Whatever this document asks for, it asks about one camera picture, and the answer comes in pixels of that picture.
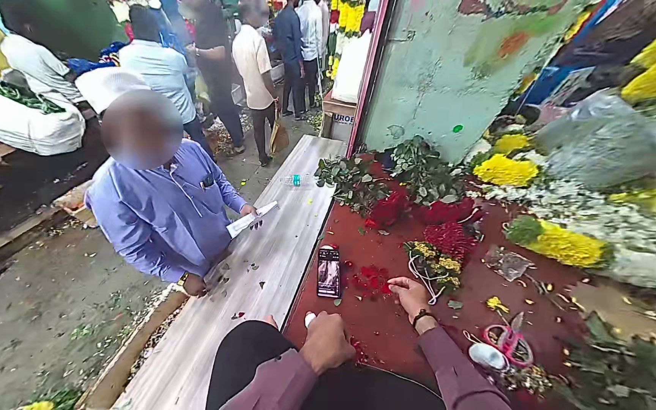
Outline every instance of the white shirt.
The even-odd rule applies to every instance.
[[[140,74],[153,91],[168,97],[177,106],[184,124],[196,117],[196,108],[184,78],[189,67],[181,53],[157,42],[134,39],[120,49],[118,56],[121,67]]]
[[[33,92],[45,94],[56,91],[73,104],[85,101],[75,84],[64,77],[70,69],[47,48],[10,33],[0,43],[0,51],[9,66],[24,74]]]
[[[318,58],[323,43],[323,12],[314,0],[307,0],[297,9],[300,18],[300,34],[303,44],[303,60],[311,61]]]
[[[251,25],[243,23],[232,42],[232,57],[244,81],[247,107],[268,108],[273,103],[273,97],[265,87],[262,75],[271,70],[272,66],[265,39]]]

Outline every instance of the smartphone screen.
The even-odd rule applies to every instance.
[[[318,296],[341,296],[341,257],[333,247],[318,249]]]

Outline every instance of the brown bag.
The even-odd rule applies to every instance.
[[[275,126],[273,126],[273,135],[270,137],[270,155],[279,153],[287,148],[290,144],[290,138],[287,135],[287,129],[280,118],[280,109],[275,106]]]

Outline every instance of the wristwatch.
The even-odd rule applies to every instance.
[[[189,277],[189,272],[184,272],[184,274],[181,275],[181,278],[178,280],[177,285],[184,287],[184,284],[187,282],[187,277]]]

